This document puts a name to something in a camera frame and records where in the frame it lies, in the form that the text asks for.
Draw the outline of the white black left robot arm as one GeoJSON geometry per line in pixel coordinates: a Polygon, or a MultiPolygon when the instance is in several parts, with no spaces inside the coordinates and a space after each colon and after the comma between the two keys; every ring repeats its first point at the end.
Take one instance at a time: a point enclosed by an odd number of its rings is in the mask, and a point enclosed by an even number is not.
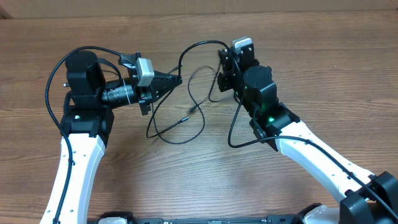
{"type": "Polygon", "coordinates": [[[114,64],[95,54],[95,46],[84,46],[66,54],[61,65],[67,68],[67,86],[63,116],[54,123],[62,135],[60,162],[52,193],[41,223],[86,223],[97,168],[108,145],[114,122],[113,109],[138,104],[146,115],[151,103],[182,83],[180,75],[158,72],[140,53],[118,56],[128,77],[106,81],[102,65],[114,64]]]}

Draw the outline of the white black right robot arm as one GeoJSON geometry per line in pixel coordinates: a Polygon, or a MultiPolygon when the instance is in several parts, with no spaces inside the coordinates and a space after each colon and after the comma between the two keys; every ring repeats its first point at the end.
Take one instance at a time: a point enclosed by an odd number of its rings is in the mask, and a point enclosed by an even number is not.
{"type": "Polygon", "coordinates": [[[239,107],[251,117],[255,142],[267,143],[298,163],[338,203],[336,208],[314,203],[296,215],[268,216],[267,223],[397,223],[397,179],[357,166],[316,137],[279,101],[272,69],[255,59],[250,38],[235,40],[218,56],[223,69],[219,89],[234,91],[239,107]]]}

